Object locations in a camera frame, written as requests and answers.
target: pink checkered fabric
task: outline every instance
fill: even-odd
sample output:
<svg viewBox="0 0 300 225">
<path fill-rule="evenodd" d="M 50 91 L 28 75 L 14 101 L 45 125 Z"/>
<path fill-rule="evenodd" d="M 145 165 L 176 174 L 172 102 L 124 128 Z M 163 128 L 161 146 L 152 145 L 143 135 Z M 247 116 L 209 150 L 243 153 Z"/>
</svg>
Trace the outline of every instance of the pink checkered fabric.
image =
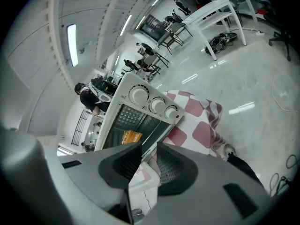
<svg viewBox="0 0 300 225">
<path fill-rule="evenodd" d="M 189 92 L 170 90 L 164 94 L 186 112 L 163 142 L 222 158 L 226 141 L 215 131 L 222 106 L 207 99 L 200 101 Z"/>
</svg>

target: office chair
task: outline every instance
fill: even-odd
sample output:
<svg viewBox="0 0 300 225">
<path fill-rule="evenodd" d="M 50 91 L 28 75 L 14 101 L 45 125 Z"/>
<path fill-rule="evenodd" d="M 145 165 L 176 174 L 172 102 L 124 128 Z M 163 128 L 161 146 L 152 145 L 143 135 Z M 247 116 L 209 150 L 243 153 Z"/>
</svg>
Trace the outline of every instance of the office chair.
<svg viewBox="0 0 300 225">
<path fill-rule="evenodd" d="M 178 43 L 180 46 L 182 46 L 181 42 L 178 41 L 175 37 L 174 37 L 174 34 L 170 31 L 170 38 L 171 40 L 169 42 L 166 43 L 166 48 L 168 49 L 169 53 L 172 55 L 171 53 L 171 49 L 170 49 L 170 46 L 173 44 L 173 43 Z"/>
<path fill-rule="evenodd" d="M 237 15 L 238 18 L 239 18 L 240 24 L 243 26 L 243 21 L 242 21 L 242 18 L 241 18 L 241 16 L 240 16 L 240 13 L 239 13 L 239 3 L 238 3 L 238 1 L 237 1 L 237 0 L 230 0 L 230 2 L 233 3 L 233 9 L 234 9 L 234 11 L 236 12 L 236 15 Z M 225 8 L 225 9 L 223 10 L 223 12 L 230 12 L 230 9 L 229 9 L 229 8 Z"/>
<path fill-rule="evenodd" d="M 189 30 L 187 29 L 187 26 L 183 23 L 178 23 L 178 22 L 175 22 L 171 27 L 170 27 L 170 30 L 172 33 L 175 34 L 175 36 L 182 42 L 182 40 L 178 37 L 178 35 L 180 33 L 182 33 L 184 30 L 186 30 L 191 36 L 193 36 Z"/>
<path fill-rule="evenodd" d="M 287 50 L 287 60 L 291 61 L 290 49 L 289 49 L 289 43 L 291 43 L 291 40 L 285 27 L 278 22 L 276 16 L 272 13 L 267 13 L 263 15 L 263 17 L 274 27 L 280 30 L 280 33 L 274 32 L 275 38 L 269 39 L 269 45 L 272 46 L 273 45 L 272 42 L 284 42 Z"/>
<path fill-rule="evenodd" d="M 145 58 L 144 63 L 146 63 L 148 66 L 152 67 L 153 72 L 157 72 L 158 74 L 160 74 L 159 70 L 161 68 L 154 64 L 154 61 L 156 60 L 156 58 L 158 58 L 158 56 L 156 54 L 153 56 L 149 56 L 149 57 Z"/>
</svg>

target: chair leg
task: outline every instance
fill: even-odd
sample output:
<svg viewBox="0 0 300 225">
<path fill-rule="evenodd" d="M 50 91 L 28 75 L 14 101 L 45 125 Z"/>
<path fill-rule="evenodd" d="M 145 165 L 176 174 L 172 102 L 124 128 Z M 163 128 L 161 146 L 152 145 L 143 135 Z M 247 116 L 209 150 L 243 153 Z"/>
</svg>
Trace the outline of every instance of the chair leg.
<svg viewBox="0 0 300 225">
<path fill-rule="evenodd" d="M 161 60 L 161 61 L 163 62 L 163 64 L 164 64 L 167 68 L 169 68 L 168 65 L 166 65 L 166 63 L 165 63 L 161 58 L 159 58 L 159 60 Z"/>
<path fill-rule="evenodd" d="M 282 37 L 270 38 L 269 42 L 283 42 L 283 38 Z"/>
<path fill-rule="evenodd" d="M 169 47 L 167 47 L 167 49 L 168 49 L 169 53 L 172 55 L 172 53 L 171 53 L 171 51 L 170 51 L 170 48 L 169 48 Z"/>
<path fill-rule="evenodd" d="M 228 25 L 228 27 L 230 28 L 230 25 L 229 25 L 229 20 L 228 20 L 228 19 L 226 19 L 226 22 L 227 22 L 227 25 Z"/>
<path fill-rule="evenodd" d="M 291 57 L 290 57 L 290 48 L 289 48 L 289 43 L 288 43 L 288 34 L 285 33 L 285 46 L 286 46 L 286 51 L 287 51 L 287 60 L 290 62 Z"/>
<path fill-rule="evenodd" d="M 189 30 L 187 29 L 187 28 L 185 28 L 186 29 L 186 31 L 191 35 L 191 36 L 193 36 L 190 32 L 189 32 Z"/>
<path fill-rule="evenodd" d="M 239 15 L 239 18 L 240 18 L 240 23 L 241 23 L 241 24 L 243 24 L 242 17 L 241 17 L 241 15 L 240 15 L 240 13 L 239 13 L 239 11 L 238 11 L 238 10 L 237 10 L 237 14 Z"/>
<path fill-rule="evenodd" d="M 162 55 L 160 55 L 159 53 L 156 53 L 156 55 L 157 55 L 158 57 L 160 57 L 160 58 L 166 60 L 167 62 L 169 62 L 168 59 L 164 58 L 164 57 L 163 57 Z"/>
<path fill-rule="evenodd" d="M 184 43 L 177 35 L 176 35 L 176 37 L 177 37 L 182 43 Z"/>
</svg>

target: glossy white floor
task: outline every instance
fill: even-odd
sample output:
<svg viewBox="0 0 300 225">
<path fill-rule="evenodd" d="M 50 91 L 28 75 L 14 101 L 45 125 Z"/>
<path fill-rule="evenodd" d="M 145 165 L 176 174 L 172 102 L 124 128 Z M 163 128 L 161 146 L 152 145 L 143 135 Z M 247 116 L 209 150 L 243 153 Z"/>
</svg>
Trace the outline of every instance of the glossy white floor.
<svg viewBox="0 0 300 225">
<path fill-rule="evenodd" d="M 244 18 L 243 22 L 244 28 L 255 28 L 252 20 Z M 300 111 L 300 63 L 292 48 L 292 61 L 287 61 L 282 42 L 268 45 L 273 28 L 264 23 L 256 28 L 270 35 L 244 31 L 247 46 L 238 39 L 217 54 L 217 61 L 203 50 L 204 43 L 193 32 L 193 38 L 172 51 L 169 68 L 151 85 L 160 91 L 183 90 L 220 103 L 223 117 L 217 131 L 236 148 L 238 156 L 253 168 L 269 191 L 274 173 L 293 177 L 296 168 L 287 169 L 286 160 L 291 154 L 299 158 L 300 153 L 300 114 L 283 111 L 277 105 L 272 97 L 273 75 L 276 100 L 285 109 Z M 212 29 L 223 30 L 222 26 Z"/>
</svg>

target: cable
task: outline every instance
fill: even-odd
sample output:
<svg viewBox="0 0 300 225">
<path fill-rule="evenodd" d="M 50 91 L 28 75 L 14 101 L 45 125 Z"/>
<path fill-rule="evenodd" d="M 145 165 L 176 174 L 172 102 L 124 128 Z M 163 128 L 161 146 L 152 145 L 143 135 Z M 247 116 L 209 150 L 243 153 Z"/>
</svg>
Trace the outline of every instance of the cable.
<svg viewBox="0 0 300 225">
<path fill-rule="evenodd" d="M 273 90 L 274 90 L 274 80 L 275 80 L 275 65 L 273 65 L 273 66 L 274 66 L 273 82 L 272 82 L 272 97 L 273 97 L 273 99 L 275 100 L 275 102 L 277 103 L 277 105 L 278 105 L 283 111 L 286 111 L 286 112 L 293 112 L 293 113 L 299 113 L 299 114 L 300 114 L 300 112 L 297 111 L 297 110 L 289 110 L 289 109 L 283 108 L 283 107 L 280 105 L 280 103 L 276 100 L 276 98 L 274 97 L 274 92 L 273 92 Z"/>
<path fill-rule="evenodd" d="M 290 160 L 290 158 L 292 158 L 292 157 L 294 157 L 295 158 L 295 162 L 294 162 L 294 164 L 293 165 L 291 165 L 291 166 L 288 166 L 288 161 Z M 297 157 L 296 157 L 296 155 L 294 155 L 294 154 L 291 154 L 288 158 L 287 158 L 287 160 L 286 160 L 286 163 L 285 163 L 285 166 L 286 166 L 286 168 L 288 168 L 288 169 L 290 169 L 290 168 L 292 168 L 292 167 L 294 167 L 295 165 L 298 165 L 298 160 L 297 160 Z"/>
<path fill-rule="evenodd" d="M 243 30 L 245 30 L 245 31 L 253 31 L 253 30 L 256 30 L 256 31 L 258 31 L 258 32 L 261 32 L 261 33 L 264 33 L 264 34 L 267 34 L 267 35 L 270 35 L 270 36 L 274 36 L 273 34 L 269 34 L 269 33 L 266 33 L 266 32 L 263 32 L 263 31 L 261 31 L 261 30 L 257 30 L 256 28 L 242 28 Z M 236 31 L 236 30 L 240 30 L 239 28 L 233 28 L 233 30 L 231 30 L 230 32 L 232 32 L 232 31 Z"/>
<path fill-rule="evenodd" d="M 277 180 L 276 180 L 276 182 L 274 184 L 274 187 L 271 187 L 272 180 L 273 180 L 273 178 L 274 178 L 275 175 L 277 175 Z M 276 187 L 276 184 L 278 183 L 278 181 L 279 181 L 279 174 L 278 173 L 273 174 L 273 176 L 270 179 L 270 183 L 269 183 L 270 195 L 272 195 L 272 192 L 273 192 L 274 188 Z"/>
<path fill-rule="evenodd" d="M 289 161 L 290 158 L 292 158 L 292 157 L 295 158 L 295 163 L 294 163 L 293 165 L 291 165 L 291 166 L 288 166 L 288 161 Z M 286 163 L 285 163 L 285 166 L 286 166 L 287 169 L 290 169 L 290 168 L 294 167 L 294 166 L 297 165 L 297 164 L 298 164 L 298 160 L 297 160 L 296 155 L 291 154 L 291 155 L 287 158 Z M 271 187 L 273 178 L 274 178 L 275 176 L 277 176 L 277 181 L 275 182 L 274 187 Z M 273 176 L 272 176 L 271 179 L 270 179 L 270 183 L 269 183 L 269 187 L 270 187 L 270 196 L 272 196 L 272 192 L 273 192 L 273 190 L 274 190 L 275 187 L 276 187 L 276 192 L 274 193 L 273 196 L 277 196 L 278 193 L 279 193 L 286 185 L 288 185 L 288 186 L 290 187 L 291 184 L 292 184 L 292 182 L 291 182 L 289 179 L 287 179 L 285 176 L 282 176 L 282 177 L 280 178 L 280 180 L 279 180 L 279 174 L 278 174 L 278 173 L 273 174 Z"/>
<path fill-rule="evenodd" d="M 146 193 L 145 193 L 145 191 L 144 191 L 144 194 L 145 194 L 145 198 L 146 198 L 146 200 L 148 201 L 148 206 L 149 206 L 149 211 L 151 210 L 151 207 L 150 207 L 150 202 L 149 202 L 149 200 L 147 199 L 147 196 L 146 196 Z"/>
</svg>

